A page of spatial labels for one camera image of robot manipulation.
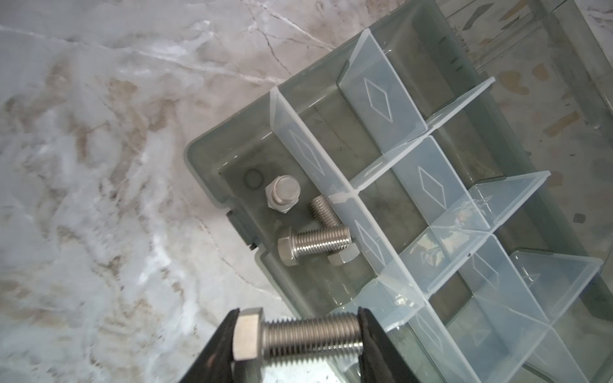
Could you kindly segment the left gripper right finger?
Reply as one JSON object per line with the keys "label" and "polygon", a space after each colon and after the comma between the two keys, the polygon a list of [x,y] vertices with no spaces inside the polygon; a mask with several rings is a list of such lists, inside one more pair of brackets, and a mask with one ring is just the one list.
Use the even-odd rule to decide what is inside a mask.
{"label": "left gripper right finger", "polygon": [[373,313],[367,308],[359,307],[357,318],[363,344],[363,351],[359,356],[361,382],[419,383],[417,375],[397,351]]}

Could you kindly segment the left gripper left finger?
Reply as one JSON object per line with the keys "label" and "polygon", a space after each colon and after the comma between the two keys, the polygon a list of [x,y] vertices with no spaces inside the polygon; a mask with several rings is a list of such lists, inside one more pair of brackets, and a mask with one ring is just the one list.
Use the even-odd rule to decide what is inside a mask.
{"label": "left gripper left finger", "polygon": [[218,326],[180,383],[232,383],[232,342],[239,309],[231,310]]}

